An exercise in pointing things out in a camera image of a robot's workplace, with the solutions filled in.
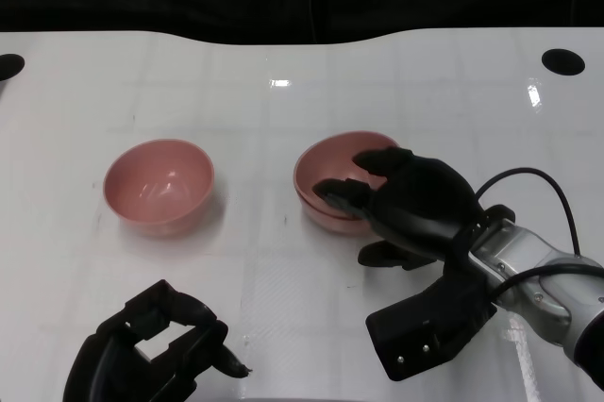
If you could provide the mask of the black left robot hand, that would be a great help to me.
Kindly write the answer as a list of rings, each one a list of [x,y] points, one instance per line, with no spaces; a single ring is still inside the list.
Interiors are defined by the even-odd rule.
[[[137,344],[172,323],[190,330],[153,359]],[[65,401],[184,401],[195,379],[214,368],[233,378],[251,373],[225,345],[228,326],[196,298],[160,280],[125,303],[82,344],[67,378]]]

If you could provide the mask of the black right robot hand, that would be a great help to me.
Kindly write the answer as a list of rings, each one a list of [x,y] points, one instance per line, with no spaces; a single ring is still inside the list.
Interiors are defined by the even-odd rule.
[[[367,221],[380,237],[361,249],[360,265],[407,271],[436,260],[457,269],[468,265],[472,234],[485,213],[463,176],[441,160],[401,147],[363,151],[352,161],[386,181],[374,190],[352,178],[326,178],[312,191],[334,209]]]

